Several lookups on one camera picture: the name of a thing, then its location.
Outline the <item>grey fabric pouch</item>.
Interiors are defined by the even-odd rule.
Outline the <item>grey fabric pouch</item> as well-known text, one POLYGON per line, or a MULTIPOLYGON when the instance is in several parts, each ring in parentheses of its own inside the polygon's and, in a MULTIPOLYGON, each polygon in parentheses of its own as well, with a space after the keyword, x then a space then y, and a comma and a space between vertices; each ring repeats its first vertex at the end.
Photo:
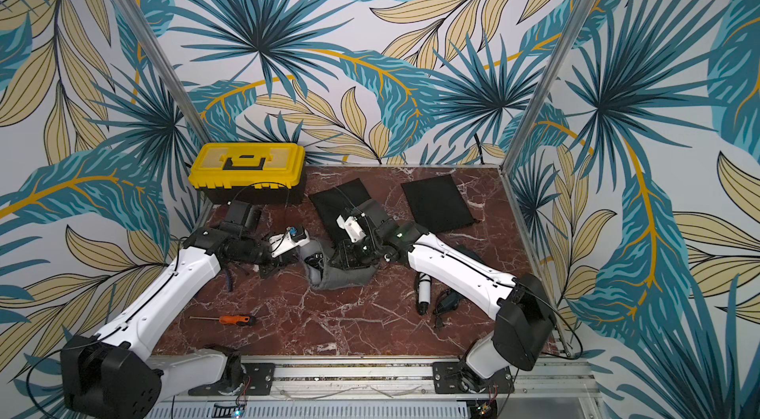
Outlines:
POLYGON ((377 272, 377 266, 358 270, 340 270, 332 266, 336 248, 324 246, 313 239, 298 249, 299 261, 305 270, 306 280, 314 290, 336 290, 367 286, 377 272))

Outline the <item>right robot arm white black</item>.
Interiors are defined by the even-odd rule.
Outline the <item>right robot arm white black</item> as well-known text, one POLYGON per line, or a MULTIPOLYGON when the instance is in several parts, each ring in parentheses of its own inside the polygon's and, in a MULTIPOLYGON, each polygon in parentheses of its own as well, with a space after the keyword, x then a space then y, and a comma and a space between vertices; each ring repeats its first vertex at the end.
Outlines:
POLYGON ((336 225, 348 240, 338 248, 353 263, 395 263, 442 282, 494 321, 493 331, 468 350, 467 371, 489 379, 511 366, 530 371, 542 354, 556 315, 542 282, 514 276, 452 248, 413 221, 397 221, 370 199, 345 210, 336 225))

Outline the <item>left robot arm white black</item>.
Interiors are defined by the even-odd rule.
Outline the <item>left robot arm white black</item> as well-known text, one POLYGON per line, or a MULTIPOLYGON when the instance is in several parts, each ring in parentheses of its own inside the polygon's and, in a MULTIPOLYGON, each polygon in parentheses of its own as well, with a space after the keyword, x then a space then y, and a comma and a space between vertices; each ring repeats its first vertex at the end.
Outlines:
POLYGON ((191 389, 239 393, 247 378, 239 353, 230 348, 165 362, 153 360, 152 352, 186 304, 224 268, 275 270, 310 240, 301 227, 260 240, 259 216, 251 204, 230 202, 226 217, 183 241, 176 258, 121 314, 91 337, 72 337, 61 349, 66 408, 95 418, 144 418, 156 403, 191 389))

